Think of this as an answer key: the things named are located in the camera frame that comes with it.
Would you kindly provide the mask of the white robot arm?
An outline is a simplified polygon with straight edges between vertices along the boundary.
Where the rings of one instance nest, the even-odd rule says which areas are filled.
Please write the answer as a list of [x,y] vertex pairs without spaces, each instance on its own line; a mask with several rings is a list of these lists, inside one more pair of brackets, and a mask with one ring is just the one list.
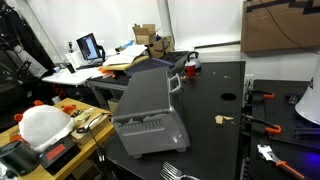
[[320,57],[306,91],[295,105],[295,110],[304,119],[320,125]]

